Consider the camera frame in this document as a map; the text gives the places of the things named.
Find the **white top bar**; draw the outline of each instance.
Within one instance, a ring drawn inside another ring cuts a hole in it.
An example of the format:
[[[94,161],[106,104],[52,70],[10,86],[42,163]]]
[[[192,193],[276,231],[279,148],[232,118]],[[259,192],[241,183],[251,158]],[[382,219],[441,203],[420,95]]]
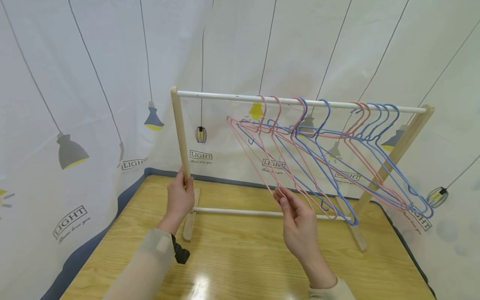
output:
[[[186,98],[203,98],[203,99],[218,99],[218,100],[233,100],[233,101],[242,101],[242,102],[263,102],[260,96],[244,96],[244,95],[231,95],[231,94],[214,94],[214,93],[201,93],[201,92],[190,92],[190,91],[178,91],[177,92],[179,97],[186,97]],[[287,105],[301,105],[301,103],[297,99],[293,98],[279,98],[281,104]],[[265,97],[265,101],[267,103],[277,103],[277,100],[273,97]],[[325,102],[323,101],[311,101],[306,100],[307,105],[314,107],[314,106],[321,106],[327,107]],[[357,109],[360,108],[358,105],[354,103],[348,102],[328,102],[331,108],[349,108],[349,109]],[[368,107],[371,110],[379,110],[378,107],[375,105],[369,104]],[[388,111],[395,111],[392,107],[387,107]],[[400,112],[408,112],[408,113],[416,113],[416,114],[424,114],[427,112],[425,108],[409,108],[409,107],[402,107],[397,106]]]

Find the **beige sleeve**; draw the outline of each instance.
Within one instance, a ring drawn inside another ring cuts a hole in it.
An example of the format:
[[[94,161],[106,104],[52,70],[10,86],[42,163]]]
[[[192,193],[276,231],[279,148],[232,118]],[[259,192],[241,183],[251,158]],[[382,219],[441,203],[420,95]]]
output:
[[[160,289],[174,256],[171,235],[160,229],[150,229],[103,299],[152,300]]]
[[[308,294],[310,300],[355,300],[345,281],[340,278],[338,278],[338,282],[333,288],[309,288]]]

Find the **wooden base foot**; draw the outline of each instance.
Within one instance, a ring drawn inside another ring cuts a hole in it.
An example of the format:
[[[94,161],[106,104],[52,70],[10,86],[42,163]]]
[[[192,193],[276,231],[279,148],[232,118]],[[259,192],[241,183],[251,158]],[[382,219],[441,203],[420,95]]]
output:
[[[349,215],[349,213],[348,213],[349,209],[347,208],[347,205],[345,204],[345,202],[343,202],[343,200],[339,199],[338,197],[336,198],[336,201],[337,201],[338,207],[340,208],[342,213],[345,216],[348,216]],[[355,243],[357,244],[357,248],[359,249],[359,251],[362,252],[362,253],[367,251],[367,242],[365,241],[365,239],[361,235],[359,226],[358,225],[352,226],[347,222],[345,222],[345,223],[347,224],[348,229],[350,230],[350,233],[352,234],[353,239],[355,240]]]
[[[195,204],[193,207],[198,207],[198,199],[200,198],[200,188],[193,189],[195,194]],[[193,224],[195,223],[195,216],[197,212],[191,211],[185,218],[185,225],[183,225],[182,238],[184,241],[190,241],[192,239]]]

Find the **table surface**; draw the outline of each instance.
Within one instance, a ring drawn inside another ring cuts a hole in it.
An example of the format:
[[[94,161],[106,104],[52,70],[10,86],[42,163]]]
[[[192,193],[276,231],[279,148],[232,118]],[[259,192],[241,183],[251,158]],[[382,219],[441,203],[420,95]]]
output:
[[[149,176],[105,235],[62,300],[102,299],[148,229],[166,208],[172,178]],[[268,190],[196,181],[199,206],[280,211]],[[434,300],[381,208],[360,219],[368,250],[360,253],[345,222],[319,220],[324,256],[358,300]],[[186,265],[174,263],[156,299],[307,299],[308,281],[282,237],[282,219],[197,213]]]

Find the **hand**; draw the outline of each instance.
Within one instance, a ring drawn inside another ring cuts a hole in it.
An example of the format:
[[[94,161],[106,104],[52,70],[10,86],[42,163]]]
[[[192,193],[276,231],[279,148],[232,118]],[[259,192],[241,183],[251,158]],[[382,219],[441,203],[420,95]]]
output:
[[[283,239],[288,250],[302,263],[320,253],[317,216],[297,195],[287,188],[276,188],[274,198],[283,212]]]
[[[299,260],[312,288],[332,288],[337,278],[320,252],[317,215],[289,189],[276,188],[273,194],[283,212],[283,239]]]
[[[188,178],[185,184],[183,169],[167,187],[167,212],[158,223],[157,228],[175,235],[185,216],[192,210],[195,203],[193,194],[193,178]]]

